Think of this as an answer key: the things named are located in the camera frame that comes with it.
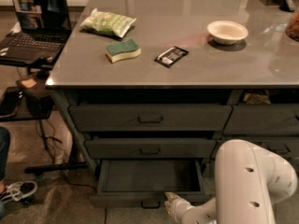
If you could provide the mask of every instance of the bowl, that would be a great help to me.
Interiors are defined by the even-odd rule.
[[[249,34],[246,27],[233,21],[214,21],[207,26],[207,30],[222,45],[233,45]]]

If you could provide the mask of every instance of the table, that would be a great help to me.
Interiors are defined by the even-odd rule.
[[[124,39],[140,56],[109,61],[115,40],[79,28],[94,8],[137,18]],[[99,177],[93,204],[158,207],[169,190],[203,202],[203,160],[232,138],[297,156],[299,43],[284,33],[291,15],[258,0],[90,0],[46,85]],[[245,25],[249,36],[218,45],[206,30],[218,20]],[[172,46],[188,56],[171,68],[154,61]],[[270,91],[271,105],[246,104],[249,89]]]

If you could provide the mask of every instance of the sneaker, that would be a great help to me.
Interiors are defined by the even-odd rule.
[[[10,201],[18,202],[21,199],[30,197],[37,190],[37,183],[34,181],[24,181],[12,183],[6,186],[6,189],[0,194],[0,201],[8,203]]]

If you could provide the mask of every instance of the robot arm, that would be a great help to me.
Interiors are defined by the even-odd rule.
[[[272,204],[292,196],[298,178],[279,155],[243,140],[224,143],[216,156],[216,198],[192,206],[167,192],[165,206],[182,224],[275,224]]]

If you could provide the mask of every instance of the plastic chip bag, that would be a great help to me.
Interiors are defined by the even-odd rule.
[[[115,35],[123,38],[134,21],[133,18],[94,9],[80,28],[100,35]]]

